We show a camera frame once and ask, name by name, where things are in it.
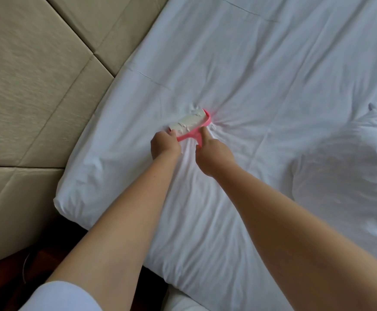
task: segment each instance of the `bedding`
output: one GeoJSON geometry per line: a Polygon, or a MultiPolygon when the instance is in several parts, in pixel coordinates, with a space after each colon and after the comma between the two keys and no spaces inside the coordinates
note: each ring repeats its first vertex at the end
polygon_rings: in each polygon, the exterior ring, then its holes
{"type": "MultiPolygon", "coordinates": [[[[377,101],[377,0],[169,0],[75,146],[54,200],[89,229],[204,108],[248,172],[292,197],[291,162],[377,101]]],[[[289,310],[185,140],[144,265],[210,310],[289,310]]]]}
{"type": "Polygon", "coordinates": [[[377,103],[297,159],[293,197],[377,258],[377,103]]]}

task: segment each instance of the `mattress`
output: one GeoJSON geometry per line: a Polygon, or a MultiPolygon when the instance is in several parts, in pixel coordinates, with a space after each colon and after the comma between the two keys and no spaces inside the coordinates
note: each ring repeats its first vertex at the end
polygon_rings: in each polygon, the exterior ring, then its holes
{"type": "MultiPolygon", "coordinates": [[[[169,0],[82,133],[54,200],[89,229],[204,108],[238,164],[291,197],[290,164],[377,100],[377,0],[169,0]]],[[[288,310],[236,209],[181,143],[144,265],[210,310],[288,310]]]]}

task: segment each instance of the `white sleeve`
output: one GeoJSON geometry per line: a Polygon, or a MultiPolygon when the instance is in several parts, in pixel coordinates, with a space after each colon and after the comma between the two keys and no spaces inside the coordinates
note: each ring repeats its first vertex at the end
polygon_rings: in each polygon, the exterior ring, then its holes
{"type": "Polygon", "coordinates": [[[81,287],[68,282],[41,285],[20,311],[102,311],[95,299],[81,287]]]}

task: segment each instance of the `finger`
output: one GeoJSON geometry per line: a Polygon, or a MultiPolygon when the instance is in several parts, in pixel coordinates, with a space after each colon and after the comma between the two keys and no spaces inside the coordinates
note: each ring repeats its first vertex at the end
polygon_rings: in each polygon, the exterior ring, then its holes
{"type": "Polygon", "coordinates": [[[201,135],[201,140],[203,142],[203,144],[206,142],[206,141],[209,141],[209,140],[212,140],[212,136],[210,135],[210,132],[209,130],[207,130],[207,128],[205,126],[202,126],[200,129],[200,135],[201,135]]]}
{"type": "Polygon", "coordinates": [[[177,134],[175,133],[175,130],[171,130],[171,131],[169,132],[169,134],[170,134],[171,136],[177,137],[177,134]]]}

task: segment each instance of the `pillow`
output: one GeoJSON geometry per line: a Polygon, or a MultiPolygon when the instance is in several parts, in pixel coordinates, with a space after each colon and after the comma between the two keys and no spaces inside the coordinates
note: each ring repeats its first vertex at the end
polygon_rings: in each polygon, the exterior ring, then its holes
{"type": "Polygon", "coordinates": [[[377,258],[377,103],[292,165],[295,201],[377,258]]]}

